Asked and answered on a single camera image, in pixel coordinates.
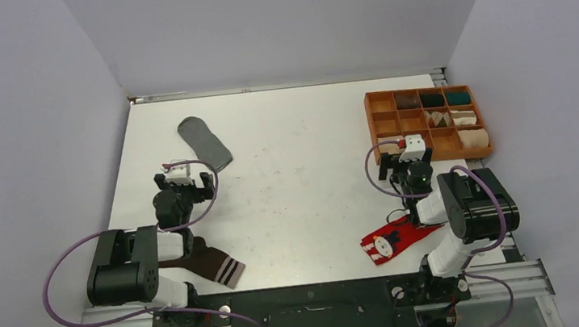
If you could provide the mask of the grey sock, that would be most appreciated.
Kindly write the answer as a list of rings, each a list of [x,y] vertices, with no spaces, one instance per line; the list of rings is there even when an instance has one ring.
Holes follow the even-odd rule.
[[[177,131],[198,159],[207,162],[217,173],[233,161],[232,153],[203,119],[188,116],[178,124]]]

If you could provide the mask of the red patterned sock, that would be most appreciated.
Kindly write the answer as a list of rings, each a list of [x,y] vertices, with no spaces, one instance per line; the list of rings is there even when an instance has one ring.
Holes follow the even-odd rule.
[[[422,227],[408,222],[393,222],[366,235],[359,244],[369,259],[376,266],[380,266],[441,227],[441,224]]]

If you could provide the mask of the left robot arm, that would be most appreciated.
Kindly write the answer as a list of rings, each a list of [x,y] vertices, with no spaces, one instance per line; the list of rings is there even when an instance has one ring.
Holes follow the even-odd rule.
[[[87,280],[87,298],[96,306],[151,304],[170,307],[181,327],[196,327],[202,305],[193,300],[193,286],[160,276],[159,269],[181,268],[222,283],[235,261],[206,244],[187,227],[194,205],[213,200],[211,174],[200,174],[198,187],[186,174],[157,174],[153,197],[157,222],[136,230],[101,232]]]

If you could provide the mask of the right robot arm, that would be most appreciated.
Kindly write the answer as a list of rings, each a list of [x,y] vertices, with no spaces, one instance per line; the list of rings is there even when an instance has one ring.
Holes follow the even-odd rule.
[[[440,244],[423,258],[426,273],[416,282],[421,297],[436,301],[449,290],[448,278],[464,272],[474,256],[500,246],[521,220],[517,204],[493,171],[453,166],[437,174],[433,187],[431,157],[430,149],[420,157],[382,153],[378,179],[389,181],[402,200],[405,214],[394,226],[415,233],[448,227]]]

